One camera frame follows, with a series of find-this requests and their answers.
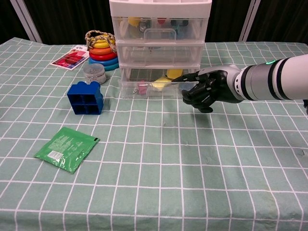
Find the green plastic bag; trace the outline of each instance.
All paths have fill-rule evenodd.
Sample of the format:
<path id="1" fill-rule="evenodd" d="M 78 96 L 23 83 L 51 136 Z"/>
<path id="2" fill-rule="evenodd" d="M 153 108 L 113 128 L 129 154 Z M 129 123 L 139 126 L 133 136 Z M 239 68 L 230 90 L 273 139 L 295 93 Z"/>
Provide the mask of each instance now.
<path id="1" fill-rule="evenodd" d="M 34 157 L 73 174 L 98 141 L 97 137 L 63 127 Z"/>

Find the robot finger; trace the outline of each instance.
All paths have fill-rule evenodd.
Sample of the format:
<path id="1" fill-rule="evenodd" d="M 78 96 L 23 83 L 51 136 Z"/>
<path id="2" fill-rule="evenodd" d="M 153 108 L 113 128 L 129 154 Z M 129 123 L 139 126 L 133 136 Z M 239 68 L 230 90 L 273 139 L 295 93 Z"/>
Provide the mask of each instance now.
<path id="1" fill-rule="evenodd" d="M 215 99 L 211 95 L 203 96 L 199 99 L 189 100 L 183 97 L 183 102 L 189 105 L 192 105 L 194 108 L 202 108 L 202 107 L 209 107 L 215 102 Z"/>
<path id="2" fill-rule="evenodd" d="M 201 113 L 212 113 L 213 112 L 213 108 L 211 108 L 211 107 L 199 108 L 199 111 Z"/>
<path id="3" fill-rule="evenodd" d="M 210 105 L 199 103 L 199 104 L 192 104 L 192 106 L 196 109 L 198 109 L 202 113 L 211 113 L 213 112 L 213 109 L 209 107 Z"/>
<path id="4" fill-rule="evenodd" d="M 211 88 L 207 87 L 205 83 L 199 83 L 189 91 L 183 91 L 182 95 L 188 101 L 202 102 L 210 96 L 210 90 Z"/>
<path id="5" fill-rule="evenodd" d="M 198 72 L 195 72 L 177 77 L 174 80 L 172 80 L 172 82 L 195 82 L 198 81 L 197 77 L 198 77 Z"/>

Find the small pink object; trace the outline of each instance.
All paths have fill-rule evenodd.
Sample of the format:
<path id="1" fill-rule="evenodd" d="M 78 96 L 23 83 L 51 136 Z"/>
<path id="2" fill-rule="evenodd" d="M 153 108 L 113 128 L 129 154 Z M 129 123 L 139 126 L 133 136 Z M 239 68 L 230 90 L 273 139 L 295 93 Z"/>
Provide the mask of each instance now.
<path id="1" fill-rule="evenodd" d="M 138 93 L 140 95 L 145 95 L 147 90 L 147 84 L 145 84 L 144 80 L 141 80 L 140 83 L 138 84 Z"/>

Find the clear plastic drawer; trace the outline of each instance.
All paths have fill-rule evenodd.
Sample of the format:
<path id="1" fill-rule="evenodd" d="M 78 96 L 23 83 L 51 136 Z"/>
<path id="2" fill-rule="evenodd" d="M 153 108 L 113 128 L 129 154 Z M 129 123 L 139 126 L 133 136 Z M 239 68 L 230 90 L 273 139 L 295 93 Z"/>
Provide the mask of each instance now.
<path id="1" fill-rule="evenodd" d="M 182 90 L 190 90 L 197 82 L 172 82 L 167 70 L 158 69 L 121 69 L 120 97 L 132 98 L 182 98 Z"/>
<path id="2" fill-rule="evenodd" d="M 121 68 L 197 69 L 202 46 L 118 46 Z"/>
<path id="3" fill-rule="evenodd" d="M 200 43 L 205 40 L 206 18 L 113 17 L 117 42 Z"/>

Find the blue plastic cube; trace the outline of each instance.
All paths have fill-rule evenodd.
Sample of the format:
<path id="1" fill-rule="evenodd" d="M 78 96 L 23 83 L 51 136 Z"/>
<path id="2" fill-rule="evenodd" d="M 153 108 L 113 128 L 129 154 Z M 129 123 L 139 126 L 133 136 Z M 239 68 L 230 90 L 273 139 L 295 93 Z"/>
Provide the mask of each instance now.
<path id="1" fill-rule="evenodd" d="M 103 95 L 98 82 L 78 82 L 67 92 L 68 99 L 76 115 L 99 115 L 103 109 Z"/>

